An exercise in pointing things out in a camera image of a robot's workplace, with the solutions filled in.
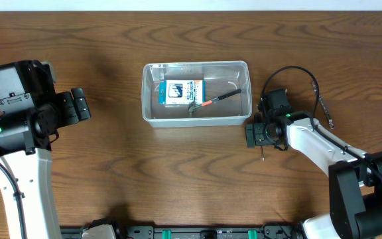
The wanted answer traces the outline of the slim black yellow screwdriver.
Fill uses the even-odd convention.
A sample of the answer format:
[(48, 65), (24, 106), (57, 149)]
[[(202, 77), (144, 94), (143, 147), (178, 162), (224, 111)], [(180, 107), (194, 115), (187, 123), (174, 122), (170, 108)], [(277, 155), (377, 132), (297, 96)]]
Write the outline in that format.
[[(254, 115), (254, 120), (255, 120), (255, 123), (261, 123), (262, 122), (262, 116), (260, 113), (256, 113)], [(265, 160), (265, 155), (264, 155), (264, 151), (263, 151), (263, 147), (260, 146), (260, 150), (261, 150), (261, 160), (264, 161)]]

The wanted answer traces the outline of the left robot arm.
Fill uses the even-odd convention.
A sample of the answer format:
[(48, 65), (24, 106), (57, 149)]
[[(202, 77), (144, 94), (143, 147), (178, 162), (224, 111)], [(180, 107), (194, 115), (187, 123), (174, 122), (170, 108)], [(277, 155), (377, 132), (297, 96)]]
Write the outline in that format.
[(91, 118), (81, 88), (56, 92), (52, 66), (0, 65), (0, 190), (11, 238), (61, 238), (52, 190), (52, 136)]

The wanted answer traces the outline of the blue white screwdriver set box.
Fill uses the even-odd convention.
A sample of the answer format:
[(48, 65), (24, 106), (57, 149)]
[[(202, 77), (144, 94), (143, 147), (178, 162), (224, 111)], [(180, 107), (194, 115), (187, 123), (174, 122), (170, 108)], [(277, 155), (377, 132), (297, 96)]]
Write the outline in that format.
[(204, 80), (165, 80), (159, 86), (159, 104), (189, 105), (206, 99)]

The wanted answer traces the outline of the small black handled hammer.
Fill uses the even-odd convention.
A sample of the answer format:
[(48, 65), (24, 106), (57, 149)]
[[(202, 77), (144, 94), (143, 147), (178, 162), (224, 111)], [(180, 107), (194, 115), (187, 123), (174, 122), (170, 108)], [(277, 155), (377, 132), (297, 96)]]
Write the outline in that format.
[(234, 90), (232, 92), (228, 92), (226, 94), (223, 94), (223, 95), (218, 96), (216, 98), (212, 98), (211, 100), (208, 100), (208, 101), (205, 101), (205, 102), (202, 102), (202, 103), (199, 103), (199, 104), (197, 104), (195, 101), (193, 101), (188, 106), (188, 114), (189, 114), (190, 117), (192, 117), (192, 115), (197, 111), (197, 109), (205, 107), (205, 106), (209, 106), (211, 104), (214, 104), (215, 102), (218, 102), (220, 100), (224, 100), (226, 98), (229, 98), (231, 96), (234, 96), (234, 95), (240, 94), (240, 93), (241, 93), (241, 89), (237, 89), (237, 90)]

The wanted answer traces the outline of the silver ratchet wrench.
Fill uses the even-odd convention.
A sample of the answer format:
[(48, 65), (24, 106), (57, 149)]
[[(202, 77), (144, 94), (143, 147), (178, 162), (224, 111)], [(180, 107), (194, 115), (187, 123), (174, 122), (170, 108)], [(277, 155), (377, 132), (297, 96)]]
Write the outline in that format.
[(320, 93), (318, 91), (318, 87), (316, 86), (314, 81), (312, 81), (312, 87), (314, 89), (314, 92), (319, 94), (318, 102), (319, 102), (319, 104), (320, 104), (320, 106), (321, 106), (321, 108), (322, 108), (322, 110), (323, 110), (323, 112), (324, 112), (324, 114), (326, 116), (326, 119), (328, 120), (328, 125), (329, 125), (330, 129), (334, 129), (335, 128), (334, 121), (333, 121), (333, 119), (332, 119), (332, 117), (330, 115), (330, 112), (329, 112), (326, 104), (324, 103), (323, 98), (320, 95)]

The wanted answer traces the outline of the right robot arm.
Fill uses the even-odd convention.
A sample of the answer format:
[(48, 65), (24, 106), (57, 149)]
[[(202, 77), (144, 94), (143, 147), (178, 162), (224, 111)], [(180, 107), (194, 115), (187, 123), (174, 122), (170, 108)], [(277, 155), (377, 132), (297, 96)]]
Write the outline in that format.
[(249, 148), (294, 149), (328, 176), (329, 213), (304, 220), (293, 238), (376, 238), (382, 235), (382, 152), (366, 153), (329, 132), (307, 111), (294, 111), (285, 90), (261, 99), (246, 125)]

